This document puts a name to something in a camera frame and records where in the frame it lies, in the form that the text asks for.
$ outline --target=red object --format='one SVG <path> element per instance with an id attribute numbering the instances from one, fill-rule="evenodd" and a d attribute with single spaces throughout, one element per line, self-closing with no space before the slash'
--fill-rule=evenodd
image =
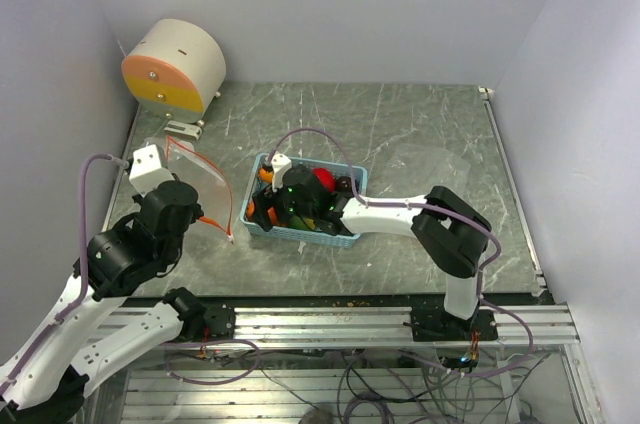
<path id="1" fill-rule="evenodd" d="M 320 182 L 324 187 L 329 189 L 331 192 L 336 190 L 336 180 L 328 170 L 322 167 L 318 167 L 317 169 L 313 170 L 313 173 L 318 179 L 320 179 Z"/>

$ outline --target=orange object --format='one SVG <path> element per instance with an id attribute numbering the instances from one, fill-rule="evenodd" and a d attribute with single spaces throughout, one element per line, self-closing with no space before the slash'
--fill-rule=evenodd
<path id="1" fill-rule="evenodd" d="M 269 209 L 269 219 L 271 219 L 271 224 L 273 224 L 274 226 L 279 226 L 280 223 L 278 222 L 278 216 L 276 216 L 276 208 L 272 207 L 271 209 Z"/>
<path id="2" fill-rule="evenodd" d="M 271 184 L 271 181 L 273 181 L 273 171 L 267 171 L 264 167 L 260 168 L 260 171 L 258 171 L 258 176 L 260 176 L 260 179 L 263 182 Z"/>
<path id="3" fill-rule="evenodd" d="M 254 212 L 256 212 L 256 205 L 253 203 L 252 199 L 251 201 L 249 201 L 249 205 L 247 206 L 247 218 L 251 219 L 251 216 L 253 216 Z M 270 208 L 267 212 L 269 214 L 269 219 L 271 219 L 271 224 L 273 224 L 274 226 L 280 226 L 275 207 Z"/>
<path id="4" fill-rule="evenodd" d="M 256 205 L 253 203 L 253 199 L 249 201 L 249 205 L 247 206 L 247 217 L 251 219 L 253 213 L 256 212 Z"/>

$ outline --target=black object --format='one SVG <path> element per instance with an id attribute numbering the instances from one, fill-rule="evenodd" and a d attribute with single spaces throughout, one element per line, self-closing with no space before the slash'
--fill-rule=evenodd
<path id="1" fill-rule="evenodd" d="M 139 212 L 89 241 L 89 283 L 96 301 L 131 296 L 140 284 L 162 277 L 180 260 L 184 233 L 204 215 L 197 191 L 185 182 L 165 181 L 134 200 Z M 78 275 L 80 261 L 74 269 Z"/>
<path id="2" fill-rule="evenodd" d="M 48 401 L 27 409 L 17 409 L 11 401 L 0 410 L 0 424 L 66 424 L 82 408 L 88 380 L 69 366 Z"/>
<path id="3" fill-rule="evenodd" d="M 267 186 L 264 189 L 254 192 L 251 200 L 253 201 L 254 209 L 251 215 L 251 221 L 258 224 L 264 232 L 269 232 L 273 229 L 273 223 L 271 222 L 271 217 L 269 217 L 269 209 L 278 205 L 276 193 L 273 192 L 271 186 Z"/>
<path id="4" fill-rule="evenodd" d="M 413 331 L 415 342 L 471 341 L 473 331 L 478 331 L 480 340 L 498 339 L 493 312 L 476 310 L 468 320 L 459 319 L 444 311 L 442 307 L 418 307 L 411 310 L 411 322 L 404 325 Z"/>
<path id="5" fill-rule="evenodd" d="M 467 356 L 442 356 L 440 357 L 440 364 L 447 369 L 471 372 L 478 367 L 478 360 Z"/>
<path id="6" fill-rule="evenodd" d="M 209 329 L 208 337 L 211 340 L 233 337 L 236 315 L 226 305 L 206 307 L 184 287 L 169 291 L 162 302 L 173 307 L 178 313 L 178 319 L 184 322 L 177 341 L 195 341 L 204 337 L 205 329 Z"/>
<path id="7" fill-rule="evenodd" d="M 428 204 L 457 212 L 491 231 L 489 221 L 446 187 L 435 186 L 426 199 Z M 413 218 L 411 230 L 440 269 L 460 279 L 473 277 L 489 239 L 456 219 L 447 228 L 446 219 L 443 214 L 425 209 Z"/>
<path id="8" fill-rule="evenodd" d="M 285 172 L 282 185 L 283 189 L 278 194 L 281 194 L 282 205 L 289 214 L 315 221 L 331 203 L 331 191 L 304 164 L 293 166 Z"/>
<path id="9" fill-rule="evenodd" d="M 356 181 L 356 189 L 360 190 L 360 183 Z M 351 177 L 340 176 L 336 179 L 336 192 L 342 192 L 353 197 L 353 189 L 351 189 Z"/>

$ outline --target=transparent plastic bag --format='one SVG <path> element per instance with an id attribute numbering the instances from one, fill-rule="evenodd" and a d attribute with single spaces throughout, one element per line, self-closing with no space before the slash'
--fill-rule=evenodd
<path id="1" fill-rule="evenodd" d="M 204 212 L 200 221 L 220 229 L 233 242 L 233 196 L 229 182 L 218 166 L 195 152 L 190 143 L 171 136 L 150 137 L 145 139 L 145 144 L 162 148 L 169 171 L 198 191 L 198 202 Z"/>
<path id="2" fill-rule="evenodd" d="M 444 186 L 463 197 L 471 164 L 453 152 L 432 146 L 403 144 L 387 162 L 372 197 L 427 195 L 433 186 Z"/>

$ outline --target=metal bracket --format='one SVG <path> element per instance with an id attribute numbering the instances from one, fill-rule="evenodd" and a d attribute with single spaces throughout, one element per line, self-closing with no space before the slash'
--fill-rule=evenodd
<path id="1" fill-rule="evenodd" d="M 470 328 L 465 328 L 460 320 L 444 318 L 444 313 L 433 308 L 413 308 L 411 328 L 415 342 L 471 341 L 471 333 L 477 330 L 481 341 L 496 341 L 498 330 L 493 312 L 487 309 L 477 311 Z"/>
<path id="2" fill-rule="evenodd" d="M 208 307 L 204 314 L 204 325 L 213 340 L 233 339 L 236 329 L 236 313 L 226 304 Z"/>

